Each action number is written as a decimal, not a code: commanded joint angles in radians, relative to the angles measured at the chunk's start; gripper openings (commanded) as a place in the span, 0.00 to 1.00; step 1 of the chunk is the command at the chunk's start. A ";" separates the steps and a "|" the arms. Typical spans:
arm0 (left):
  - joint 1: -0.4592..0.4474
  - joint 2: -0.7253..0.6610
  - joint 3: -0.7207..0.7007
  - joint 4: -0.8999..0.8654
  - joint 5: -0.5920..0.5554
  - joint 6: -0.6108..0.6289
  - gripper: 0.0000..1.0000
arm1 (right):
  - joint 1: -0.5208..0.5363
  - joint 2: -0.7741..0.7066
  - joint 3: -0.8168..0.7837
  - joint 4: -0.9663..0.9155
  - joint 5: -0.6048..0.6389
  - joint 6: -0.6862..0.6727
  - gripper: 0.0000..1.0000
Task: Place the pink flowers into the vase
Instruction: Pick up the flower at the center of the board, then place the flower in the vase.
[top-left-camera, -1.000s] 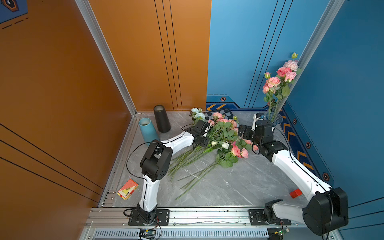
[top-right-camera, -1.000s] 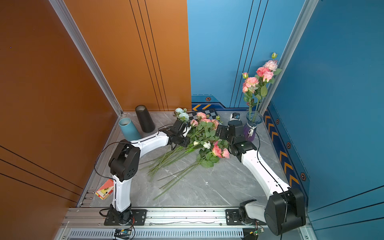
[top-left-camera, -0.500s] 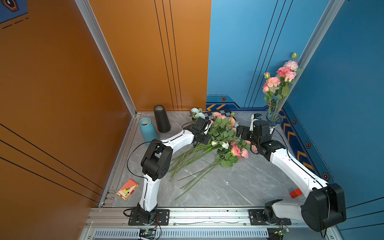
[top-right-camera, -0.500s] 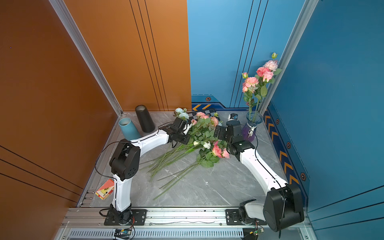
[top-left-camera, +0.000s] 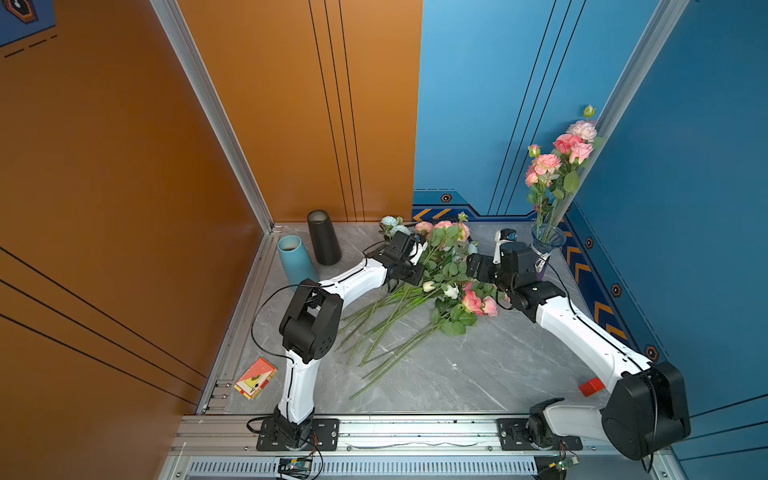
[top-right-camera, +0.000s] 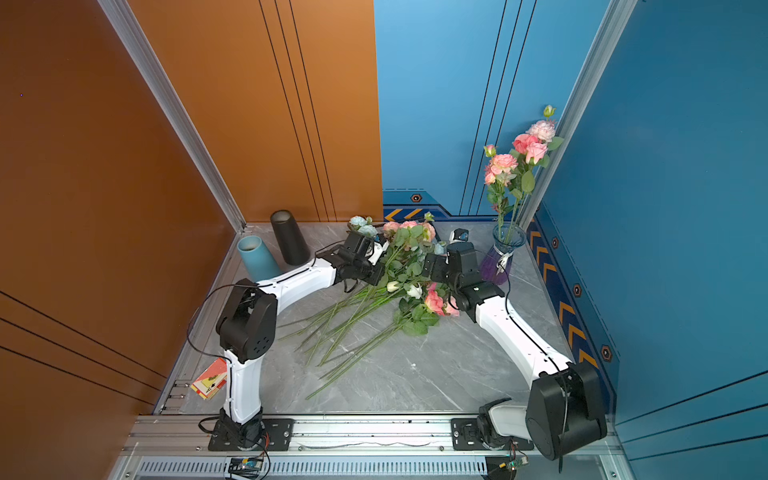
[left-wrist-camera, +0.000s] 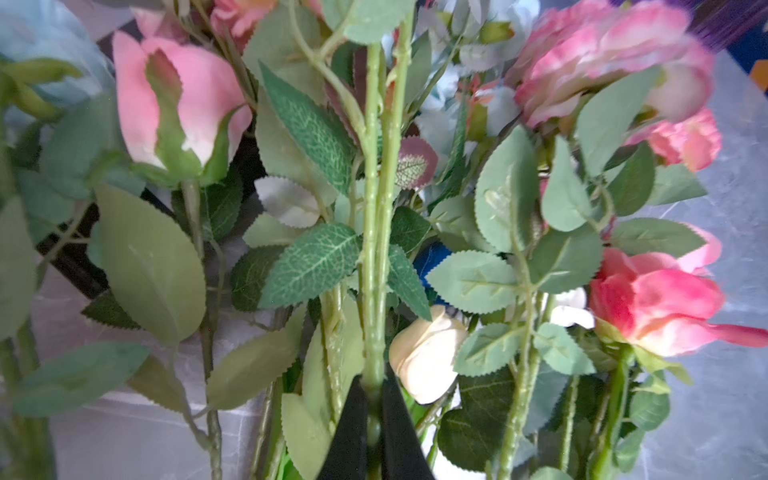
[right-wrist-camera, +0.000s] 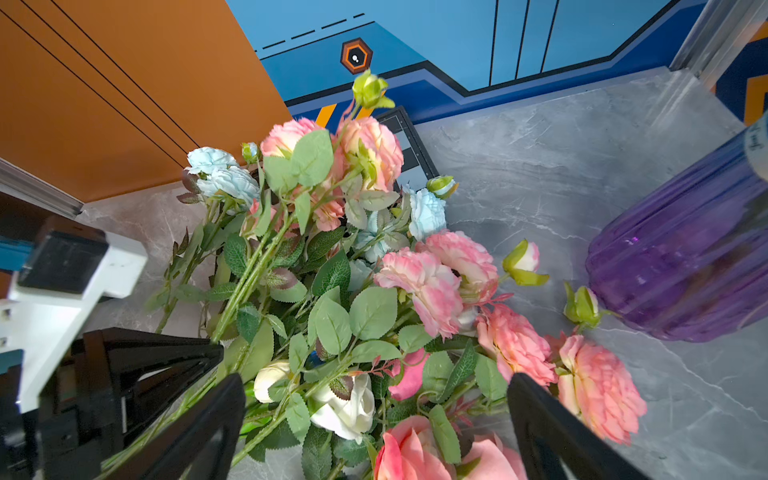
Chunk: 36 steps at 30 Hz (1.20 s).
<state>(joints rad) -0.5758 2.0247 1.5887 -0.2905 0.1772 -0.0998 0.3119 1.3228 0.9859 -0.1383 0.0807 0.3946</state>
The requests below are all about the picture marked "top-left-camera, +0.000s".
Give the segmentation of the bunch of pink flowers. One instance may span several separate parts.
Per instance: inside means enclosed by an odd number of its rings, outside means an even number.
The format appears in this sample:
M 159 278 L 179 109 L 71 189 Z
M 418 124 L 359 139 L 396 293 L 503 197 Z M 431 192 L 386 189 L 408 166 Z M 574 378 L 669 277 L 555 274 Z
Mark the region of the bunch of pink flowers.
M 360 366 L 375 365 L 363 376 L 366 385 L 352 395 L 354 399 L 434 334 L 463 336 L 479 318 L 498 314 L 497 288 L 478 280 L 468 266 L 469 256 L 477 252 L 477 243 L 471 239 L 466 213 L 436 223 L 421 221 L 411 226 L 400 217 L 386 216 L 380 221 L 380 232 L 386 240 L 392 240 L 397 233 L 414 234 L 426 246 L 417 262 L 424 273 L 414 285 L 389 280 L 386 294 L 342 321 L 342 329 L 348 332 L 344 340 L 356 341 L 347 349 L 349 359 L 358 359 Z M 379 345 L 389 330 L 406 314 L 429 302 L 433 308 L 426 326 L 409 340 L 379 353 Z

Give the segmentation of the pink double bloom stem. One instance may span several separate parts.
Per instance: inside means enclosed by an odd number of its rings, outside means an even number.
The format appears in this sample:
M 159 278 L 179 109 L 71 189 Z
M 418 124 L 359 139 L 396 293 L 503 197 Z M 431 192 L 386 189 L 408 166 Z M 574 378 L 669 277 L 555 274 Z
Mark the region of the pink double bloom stem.
M 543 154 L 536 144 L 528 147 L 528 156 L 531 163 L 525 173 L 525 184 L 529 188 L 526 199 L 533 206 L 535 226 L 540 230 L 545 224 L 551 224 L 552 213 L 564 198 L 563 191 L 557 185 L 562 161 L 557 154 Z

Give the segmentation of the pink rose stem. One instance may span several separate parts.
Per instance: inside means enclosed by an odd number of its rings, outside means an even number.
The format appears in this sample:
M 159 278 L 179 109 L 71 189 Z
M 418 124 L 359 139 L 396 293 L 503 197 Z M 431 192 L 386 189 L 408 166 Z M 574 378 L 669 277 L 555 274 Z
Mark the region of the pink rose stem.
M 593 144 L 578 135 L 563 134 L 554 142 L 554 153 L 560 158 L 559 177 L 553 181 L 555 210 L 552 224 L 557 227 L 586 176 L 586 165 L 593 153 Z
M 554 143 L 561 164 L 557 170 L 559 177 L 553 181 L 551 188 L 554 196 L 553 211 L 550 216 L 551 227 L 557 226 L 565 200 L 576 192 L 580 184 L 578 171 L 582 163 L 580 155 L 583 146 L 584 143 L 579 137 L 570 134 L 560 135 Z

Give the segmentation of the pale pink carnation stem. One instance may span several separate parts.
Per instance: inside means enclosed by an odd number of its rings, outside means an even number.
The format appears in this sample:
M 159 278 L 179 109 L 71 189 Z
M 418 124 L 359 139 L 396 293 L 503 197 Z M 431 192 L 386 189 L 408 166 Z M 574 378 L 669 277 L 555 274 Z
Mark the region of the pale pink carnation stem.
M 593 143 L 598 137 L 597 109 L 593 105 L 587 105 L 583 110 L 583 118 L 571 124 L 566 133 L 577 136 L 584 142 Z

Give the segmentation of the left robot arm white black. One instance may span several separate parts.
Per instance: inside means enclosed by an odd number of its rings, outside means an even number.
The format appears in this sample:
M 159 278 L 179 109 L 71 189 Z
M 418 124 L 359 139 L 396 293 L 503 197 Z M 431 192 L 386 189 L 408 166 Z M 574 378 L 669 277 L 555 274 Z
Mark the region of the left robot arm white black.
M 419 235 L 397 232 L 350 270 L 331 279 L 298 284 L 279 326 L 288 367 L 287 385 L 274 413 L 282 435 L 293 442 L 311 436 L 320 360 L 337 338 L 344 307 L 392 280 L 417 286 L 426 248 L 427 241 Z

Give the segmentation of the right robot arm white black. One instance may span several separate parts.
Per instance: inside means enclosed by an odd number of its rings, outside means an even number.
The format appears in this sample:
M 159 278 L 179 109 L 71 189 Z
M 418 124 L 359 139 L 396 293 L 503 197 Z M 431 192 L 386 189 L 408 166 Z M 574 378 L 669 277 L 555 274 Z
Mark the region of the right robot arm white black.
M 691 422 L 682 373 L 583 318 L 564 289 L 539 279 L 537 259 L 532 248 L 508 242 L 491 256 L 470 255 L 467 273 L 508 295 L 513 309 L 566 345 L 604 385 L 609 399 L 603 407 L 559 398 L 531 407 L 526 424 L 530 442 L 546 449 L 565 437 L 597 439 L 630 460 L 641 460 L 687 438 Z

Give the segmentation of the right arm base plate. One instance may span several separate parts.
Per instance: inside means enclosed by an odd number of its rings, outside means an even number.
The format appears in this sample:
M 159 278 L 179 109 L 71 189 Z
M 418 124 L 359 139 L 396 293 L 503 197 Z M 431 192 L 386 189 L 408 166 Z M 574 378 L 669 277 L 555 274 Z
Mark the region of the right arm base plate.
M 538 417 L 500 418 L 496 425 L 504 451 L 554 451 L 561 446 L 567 451 L 583 449 L 579 437 L 555 435 Z

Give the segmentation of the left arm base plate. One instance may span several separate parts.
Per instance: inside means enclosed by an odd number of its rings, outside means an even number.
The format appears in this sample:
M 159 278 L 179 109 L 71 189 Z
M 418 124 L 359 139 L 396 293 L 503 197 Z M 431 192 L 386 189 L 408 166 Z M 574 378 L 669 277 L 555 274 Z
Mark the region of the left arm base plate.
M 337 449 L 338 436 L 338 419 L 314 419 L 307 429 L 293 435 L 281 430 L 277 422 L 269 418 L 261 425 L 256 449 L 263 452 L 309 452 L 315 448 L 325 453 Z

